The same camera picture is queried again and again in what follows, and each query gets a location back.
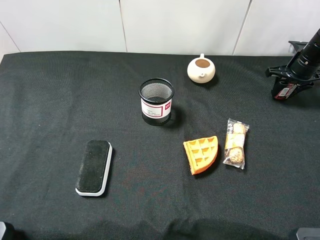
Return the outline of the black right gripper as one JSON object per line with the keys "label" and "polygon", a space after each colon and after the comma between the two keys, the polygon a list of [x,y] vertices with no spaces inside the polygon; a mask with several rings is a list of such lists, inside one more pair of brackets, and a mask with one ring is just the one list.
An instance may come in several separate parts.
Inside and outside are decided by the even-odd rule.
{"label": "black right gripper", "polygon": [[301,86],[310,85],[320,79],[320,66],[297,64],[268,67],[265,75],[267,77],[276,77],[279,81],[285,83],[295,83]]}

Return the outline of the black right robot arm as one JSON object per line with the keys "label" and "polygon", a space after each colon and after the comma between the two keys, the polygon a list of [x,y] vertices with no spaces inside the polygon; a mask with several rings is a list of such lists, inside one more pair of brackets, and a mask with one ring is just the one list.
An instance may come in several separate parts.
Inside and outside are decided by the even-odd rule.
{"label": "black right robot arm", "polygon": [[320,32],[317,31],[310,41],[293,41],[292,45],[295,55],[288,64],[269,67],[265,75],[276,77],[285,83],[298,85],[310,85],[320,79]]}

